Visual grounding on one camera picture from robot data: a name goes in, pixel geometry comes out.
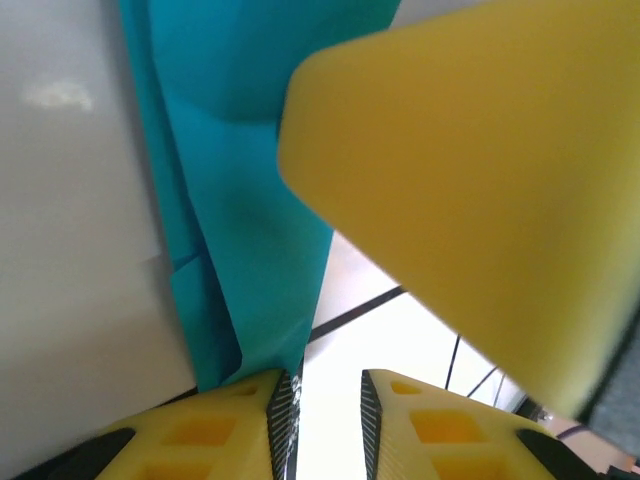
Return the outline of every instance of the yellow plastic structure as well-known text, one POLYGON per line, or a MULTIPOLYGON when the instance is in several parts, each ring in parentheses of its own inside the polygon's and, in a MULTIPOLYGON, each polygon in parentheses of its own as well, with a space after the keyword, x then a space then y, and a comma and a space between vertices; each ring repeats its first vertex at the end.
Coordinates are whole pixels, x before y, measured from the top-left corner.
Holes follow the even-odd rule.
POLYGON ((270 371, 116 423, 110 431, 136 434, 98 480, 284 478, 287 382, 287 374, 270 371))
POLYGON ((370 479, 554 480, 516 437, 546 434, 534 422, 385 370, 365 370, 362 387, 370 479))
POLYGON ((495 1, 319 52, 279 149, 537 401, 584 406, 640 292, 640 1, 495 1))

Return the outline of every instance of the teal cloth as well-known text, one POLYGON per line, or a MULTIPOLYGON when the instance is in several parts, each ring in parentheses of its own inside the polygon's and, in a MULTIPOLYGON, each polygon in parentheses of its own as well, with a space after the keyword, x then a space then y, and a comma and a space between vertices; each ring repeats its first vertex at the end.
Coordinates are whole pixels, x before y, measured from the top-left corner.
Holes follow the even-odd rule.
POLYGON ((287 83, 399 0, 121 0, 178 315, 198 387, 295 371, 331 229, 282 183, 287 83))

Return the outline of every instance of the yellow foam block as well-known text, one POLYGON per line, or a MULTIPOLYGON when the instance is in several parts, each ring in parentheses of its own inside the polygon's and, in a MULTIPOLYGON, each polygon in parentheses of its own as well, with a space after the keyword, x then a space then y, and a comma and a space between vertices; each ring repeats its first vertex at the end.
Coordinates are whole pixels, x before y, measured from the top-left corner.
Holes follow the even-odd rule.
POLYGON ((291 413, 287 379, 266 372, 112 425, 109 431, 130 427, 136 434, 98 480, 269 479, 274 472, 281 478, 291 413), (277 409, 271 419, 268 408, 277 409))
POLYGON ((369 478, 554 480, 516 436, 518 429, 548 435, 525 418, 385 370, 363 372, 362 405, 369 478), (379 432, 368 427, 376 410, 379 432))
POLYGON ((280 169, 538 401, 575 414, 640 293, 640 1, 505 0, 307 59, 280 169))

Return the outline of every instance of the square hole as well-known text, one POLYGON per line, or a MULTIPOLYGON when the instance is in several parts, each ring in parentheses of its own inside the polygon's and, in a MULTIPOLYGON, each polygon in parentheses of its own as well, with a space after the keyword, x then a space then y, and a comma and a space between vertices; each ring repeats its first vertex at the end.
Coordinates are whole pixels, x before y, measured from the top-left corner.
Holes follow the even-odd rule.
POLYGON ((496 457, 452 455, 433 458, 432 463, 440 480, 515 480, 504 461, 496 457))
POLYGON ((391 390, 398 395, 417 395, 422 393, 419 388, 402 382, 391 382, 391 390))
POLYGON ((476 422, 458 410, 418 410, 411 423, 422 443, 473 443, 486 440, 476 422))
POLYGON ((222 446, 227 443, 235 425, 235 418, 194 418, 178 425, 162 443, 164 445, 222 446))
POLYGON ((148 465, 139 480, 206 480, 211 465, 156 464, 148 465))
POLYGON ((234 396, 240 397, 250 397, 258 393, 258 387, 255 385, 245 385, 244 387, 240 387, 237 390, 233 391, 234 396))

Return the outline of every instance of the white panel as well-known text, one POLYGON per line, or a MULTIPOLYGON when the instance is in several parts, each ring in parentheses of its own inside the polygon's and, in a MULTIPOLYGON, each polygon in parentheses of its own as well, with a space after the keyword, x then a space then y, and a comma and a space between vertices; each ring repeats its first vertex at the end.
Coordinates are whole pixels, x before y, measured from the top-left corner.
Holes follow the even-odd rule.
POLYGON ((348 240, 335 232, 313 326, 321 325, 397 285, 348 240))
POLYGON ((193 386, 116 5, 0 2, 0 478, 193 386))
MULTIPOLYGON (((391 370, 443 388, 455 338, 445 324, 404 294, 309 345, 300 405, 300 478, 366 478, 360 425, 362 370, 391 370)), ((450 390, 467 395, 492 368, 461 342, 450 390)), ((496 371, 473 399, 493 405, 500 378, 496 371)), ((497 406, 506 408, 519 395, 517 387, 505 381, 497 406)))

